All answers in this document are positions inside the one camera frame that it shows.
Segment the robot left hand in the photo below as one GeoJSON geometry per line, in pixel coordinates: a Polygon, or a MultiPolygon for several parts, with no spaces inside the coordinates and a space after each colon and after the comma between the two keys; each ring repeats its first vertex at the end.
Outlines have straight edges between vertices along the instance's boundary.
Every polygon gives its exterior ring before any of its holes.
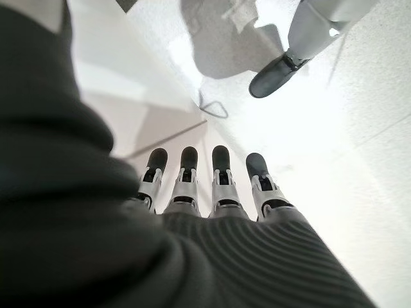
{"type": "Polygon", "coordinates": [[[82,103],[65,1],[1,2],[2,307],[372,307],[264,158],[246,159],[256,221],[229,152],[213,150],[213,205],[195,197],[198,156],[182,152],[156,214],[167,153],[138,178],[82,103]]]}

